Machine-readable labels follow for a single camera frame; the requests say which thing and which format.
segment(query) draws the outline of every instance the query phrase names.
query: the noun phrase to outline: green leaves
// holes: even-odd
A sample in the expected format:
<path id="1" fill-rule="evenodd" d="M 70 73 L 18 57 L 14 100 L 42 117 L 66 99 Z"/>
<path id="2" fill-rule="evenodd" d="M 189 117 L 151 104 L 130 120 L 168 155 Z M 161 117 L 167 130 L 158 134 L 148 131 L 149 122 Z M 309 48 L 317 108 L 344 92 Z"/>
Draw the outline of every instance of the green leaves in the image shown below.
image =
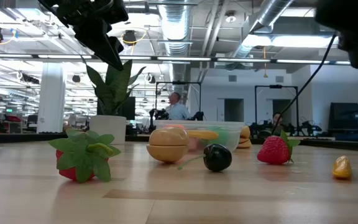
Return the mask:
<path id="1" fill-rule="evenodd" d="M 106 160 L 101 157 L 93 157 L 93 172 L 97 178 L 104 182 L 111 180 L 110 167 Z"/>
<path id="2" fill-rule="evenodd" d="M 83 144 L 78 144 L 71 139 L 54 139 L 48 142 L 55 149 L 62 152 L 74 152 L 78 149 L 85 149 Z"/>
<path id="3" fill-rule="evenodd" d="M 102 181 L 110 181 L 111 174 L 107 159 L 121 153 L 114 146 L 108 146 L 114 141 L 114 136 L 112 134 L 100 136 L 94 131 L 84 133 L 72 129 L 67 130 L 66 133 L 69 138 L 48 142 L 52 147 L 63 152 L 56 168 L 67 170 L 74 167 L 78 183 L 89 180 L 92 173 Z"/>
<path id="4" fill-rule="evenodd" d="M 135 81 L 137 80 L 137 77 L 139 77 L 140 74 L 142 74 L 143 70 L 146 68 L 146 66 L 144 66 L 143 68 L 141 68 L 136 75 L 134 75 L 133 77 L 130 77 L 129 82 L 128 82 L 128 86 L 132 85 L 135 83 Z"/>
<path id="5" fill-rule="evenodd" d="M 73 152 L 65 152 L 60 156 L 60 158 L 57 161 L 56 169 L 58 170 L 65 170 L 70 169 L 75 166 L 74 160 L 73 160 Z"/>
<path id="6" fill-rule="evenodd" d="M 88 166 L 76 166 L 75 177 L 78 183 L 84 183 L 91 177 L 93 169 Z"/>
<path id="7" fill-rule="evenodd" d="M 282 140 L 284 140 L 284 142 L 287 143 L 288 137 L 287 137 L 287 134 L 285 134 L 285 131 L 284 131 L 284 130 L 281 130 L 280 138 L 281 138 Z"/>
<path id="8" fill-rule="evenodd" d="M 297 140 L 297 139 L 291 139 L 291 140 L 288 140 L 288 136 L 287 134 L 285 134 L 285 131 L 284 130 L 281 130 L 281 133 L 280 133 L 280 138 L 282 138 L 285 142 L 285 144 L 287 145 L 288 147 L 288 152 L 289 152 L 289 158 L 288 158 L 288 162 L 293 162 L 293 160 L 291 159 L 291 156 L 292 156 L 292 148 L 299 145 L 301 143 L 300 140 Z"/>
<path id="9" fill-rule="evenodd" d="M 128 91 L 128 86 L 132 85 L 145 67 L 141 68 L 136 75 L 131 77 L 132 60 L 128 60 L 123 65 L 123 70 L 118 71 L 112 66 L 108 66 L 106 81 L 104 82 L 101 75 L 93 68 L 86 65 L 86 71 L 89 79 L 96 86 L 95 95 L 101 105 L 101 111 L 105 115 L 116 115 L 118 109 L 127 100 L 132 90 Z"/>
<path id="10" fill-rule="evenodd" d="M 105 145 L 109 145 L 114 141 L 114 136 L 112 134 L 104 134 L 98 137 L 98 141 Z"/>

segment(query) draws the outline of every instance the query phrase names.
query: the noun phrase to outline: table surface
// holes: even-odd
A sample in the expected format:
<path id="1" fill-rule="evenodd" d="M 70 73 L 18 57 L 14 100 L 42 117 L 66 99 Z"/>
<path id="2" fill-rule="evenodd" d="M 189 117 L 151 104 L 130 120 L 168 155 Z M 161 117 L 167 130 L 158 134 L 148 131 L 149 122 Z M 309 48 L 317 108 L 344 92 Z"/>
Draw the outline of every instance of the table surface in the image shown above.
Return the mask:
<path id="1" fill-rule="evenodd" d="M 127 143 L 109 161 L 112 181 L 77 184 L 58 175 L 46 142 L 0 144 L 0 223 L 358 223 L 358 152 L 298 146 L 295 164 L 237 150 L 224 172 L 203 161 L 183 170 L 152 159 L 145 143 Z M 334 180 L 347 155 L 350 181 Z"/>

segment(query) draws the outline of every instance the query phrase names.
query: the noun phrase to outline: small toy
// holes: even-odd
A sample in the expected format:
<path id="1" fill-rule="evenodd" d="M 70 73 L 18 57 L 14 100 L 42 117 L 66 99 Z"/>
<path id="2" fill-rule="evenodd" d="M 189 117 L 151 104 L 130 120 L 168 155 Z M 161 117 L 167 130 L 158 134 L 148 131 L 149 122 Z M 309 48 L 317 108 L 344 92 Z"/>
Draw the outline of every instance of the small toy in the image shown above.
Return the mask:
<path id="1" fill-rule="evenodd" d="M 199 158 L 204 158 L 204 165 L 212 172 L 220 172 L 228 168 L 232 162 L 231 152 L 226 147 L 210 144 L 205 147 L 204 154 L 186 161 L 178 167 L 178 170 L 182 170 L 189 162 Z"/>
<path id="2" fill-rule="evenodd" d="M 66 130 L 68 138 L 51 140 L 48 143 L 56 149 L 59 174 L 78 183 L 86 182 L 96 176 L 109 182 L 111 180 L 109 157 L 120 154 L 120 150 L 109 146 L 114 141 L 112 134 L 99 136 L 93 131 L 86 133 Z"/>
<path id="3" fill-rule="evenodd" d="M 258 152 L 257 158 L 260 162 L 266 162 L 273 165 L 281 165 L 290 162 L 292 155 L 292 147 L 299 145 L 299 140 L 288 140 L 287 134 L 281 131 L 280 137 L 269 136 L 261 150 Z"/>
<path id="4" fill-rule="evenodd" d="M 249 149 L 252 146 L 249 136 L 250 136 L 249 127 L 248 126 L 242 127 L 239 144 L 237 145 L 238 149 Z"/>
<path id="5" fill-rule="evenodd" d="M 241 129 L 240 137 L 244 139 L 249 139 L 249 136 L 251 135 L 251 131 L 248 126 L 244 126 Z"/>
<path id="6" fill-rule="evenodd" d="M 179 161 L 188 152 L 189 138 L 216 139 L 218 136 L 212 131 L 185 131 L 182 128 L 166 127 L 152 132 L 146 148 L 154 159 L 172 163 Z"/>
<path id="7" fill-rule="evenodd" d="M 336 159 L 333 167 L 333 176 L 337 179 L 349 179 L 352 175 L 352 167 L 346 156 Z"/>

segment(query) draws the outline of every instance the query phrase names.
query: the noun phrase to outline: yellow toy fruit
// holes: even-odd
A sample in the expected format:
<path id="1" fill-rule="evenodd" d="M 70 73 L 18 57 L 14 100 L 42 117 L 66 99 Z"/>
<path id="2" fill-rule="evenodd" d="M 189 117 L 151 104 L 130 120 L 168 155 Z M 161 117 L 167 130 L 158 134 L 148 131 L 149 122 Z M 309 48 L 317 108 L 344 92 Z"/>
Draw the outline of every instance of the yellow toy fruit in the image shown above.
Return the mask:
<path id="1" fill-rule="evenodd" d="M 213 140 L 219 137 L 219 134 L 214 131 L 205 130 L 188 130 L 187 134 L 191 138 L 198 138 L 203 140 Z"/>
<path id="2" fill-rule="evenodd" d="M 241 129 L 240 138 L 249 139 L 249 136 L 251 135 L 251 131 L 249 130 L 248 126 L 244 126 Z"/>
<path id="3" fill-rule="evenodd" d="M 341 156 L 334 162 L 333 176 L 338 179 L 348 179 L 352 175 L 352 167 L 346 156 Z"/>
<path id="4" fill-rule="evenodd" d="M 154 159 L 172 163 L 187 153 L 188 145 L 189 137 L 184 129 L 164 128 L 152 132 L 146 148 Z"/>
<path id="5" fill-rule="evenodd" d="M 250 148 L 251 146 L 252 146 L 251 141 L 250 141 L 249 139 L 247 139 L 245 142 L 239 143 L 238 146 L 237 146 L 237 148 L 238 148 L 238 149 L 248 149 L 248 148 Z"/>

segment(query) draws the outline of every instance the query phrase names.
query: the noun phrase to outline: man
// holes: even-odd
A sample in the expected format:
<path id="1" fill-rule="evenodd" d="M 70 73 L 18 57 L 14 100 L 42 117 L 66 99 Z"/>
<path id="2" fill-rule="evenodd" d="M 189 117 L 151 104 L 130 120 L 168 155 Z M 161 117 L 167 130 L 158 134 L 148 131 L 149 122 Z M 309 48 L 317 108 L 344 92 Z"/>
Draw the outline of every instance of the man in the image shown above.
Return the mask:
<path id="1" fill-rule="evenodd" d="M 173 92 L 169 97 L 169 103 L 171 104 L 165 110 L 169 114 L 171 120 L 186 120 L 190 117 L 190 113 L 185 105 L 179 103 L 180 94 Z"/>
<path id="2" fill-rule="evenodd" d="M 277 128 L 273 133 L 274 135 L 280 135 L 281 130 L 283 129 L 283 126 L 281 125 L 281 122 L 283 121 L 283 118 L 280 118 L 280 115 L 281 115 L 281 113 L 279 113 L 279 112 L 276 112 L 273 115 L 273 127 L 276 125 L 276 123 L 278 123 Z"/>

